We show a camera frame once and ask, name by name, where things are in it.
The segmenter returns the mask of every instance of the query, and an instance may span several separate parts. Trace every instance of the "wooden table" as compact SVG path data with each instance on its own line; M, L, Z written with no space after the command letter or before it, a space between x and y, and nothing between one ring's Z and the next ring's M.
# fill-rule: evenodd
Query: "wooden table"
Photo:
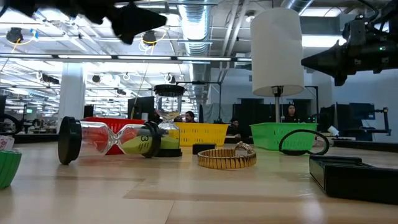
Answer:
M62 166L56 143L19 145L22 164L0 191L1 224L398 223L398 206L328 198L308 156L257 150L254 167L212 170L183 157L87 157ZM398 168L398 154L332 148Z

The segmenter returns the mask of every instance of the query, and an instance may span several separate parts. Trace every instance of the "ceiling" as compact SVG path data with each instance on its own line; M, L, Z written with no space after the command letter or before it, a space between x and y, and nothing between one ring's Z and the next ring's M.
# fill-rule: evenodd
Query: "ceiling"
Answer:
M222 54L223 41L229 22L238 20L230 19L232 0L209 1L211 7L210 21L210 56ZM280 1L250 1L246 11L253 10L259 14L265 9L278 6ZM336 17L341 12L355 13L358 9L356 1L315 1L302 16L307 17ZM185 55L184 34L181 28L181 18L176 14L167 14L167 25L155 30L158 42L147 46L142 42L142 35L137 35L132 45L126 45L115 38L111 23L107 19L101 25L92 24L83 16L70 19L55 9L38 11L34 18L26 17L21 13L8 10L0 17L0 52L19 54L90 54L90 55ZM236 53L250 53L250 23L242 21L238 32L239 41L233 45L233 56ZM24 40L21 45L14 45L6 39L6 34L11 27L22 28ZM333 45L338 37L332 37L328 45ZM304 47L304 54L311 55L324 50L322 47ZM39 113L44 116L57 114L59 104L59 85L48 84L38 78L42 74L54 77L62 82L62 62L0 58L2 70L0 85L17 85L26 88L2 88L3 93L9 95L7 109L21 106L25 103L39 105ZM220 74L218 66L212 64L211 80L217 81ZM95 105L96 114L119 116L127 113L127 99L136 96L151 96L154 85L168 83L167 76L172 75L177 81L191 81L190 64L187 63L120 63L120 62L85 62L87 71L86 104ZM251 85L249 76L251 72L235 69L234 66L226 72L223 85ZM94 75L101 77L100 83L93 82ZM28 88L27 86L51 86L51 88ZM99 90L98 87L136 88L125 90L126 95L116 93L116 90ZM197 112L197 102L192 97L193 88L185 85L188 90L184 95L183 111Z

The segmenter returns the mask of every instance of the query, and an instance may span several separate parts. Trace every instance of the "red basket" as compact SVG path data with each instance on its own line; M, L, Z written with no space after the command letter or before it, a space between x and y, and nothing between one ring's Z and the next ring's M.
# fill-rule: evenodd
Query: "red basket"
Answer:
M113 131L113 133L117 133L122 129L126 124L144 124L144 120L139 119L117 119L117 118L99 118L99 117L87 117L82 121L89 122L102 122L108 125L108 127ZM122 150L117 145L112 146L112 148L106 153L107 155L120 155L123 154Z

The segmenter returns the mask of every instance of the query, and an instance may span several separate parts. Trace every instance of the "ductwork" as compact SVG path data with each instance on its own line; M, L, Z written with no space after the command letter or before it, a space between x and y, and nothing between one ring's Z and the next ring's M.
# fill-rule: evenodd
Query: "ductwork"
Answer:
M181 28L184 39L207 40L210 28L210 6L180 5ZM206 56L209 53L209 45L204 43L185 44L187 55ZM210 65L193 63L190 69L191 81L210 81ZM193 86L193 93L197 103L206 103L209 85Z
M293 9L301 16L312 2L313 0L284 0L282 4L280 4L280 7Z

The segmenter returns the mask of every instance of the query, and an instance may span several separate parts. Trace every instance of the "lamp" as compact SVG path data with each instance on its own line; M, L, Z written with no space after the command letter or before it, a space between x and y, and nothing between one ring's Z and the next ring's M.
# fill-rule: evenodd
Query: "lamp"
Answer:
M291 9L268 9L253 19L250 28L253 93L275 97L280 122L279 97L304 89L300 17Z

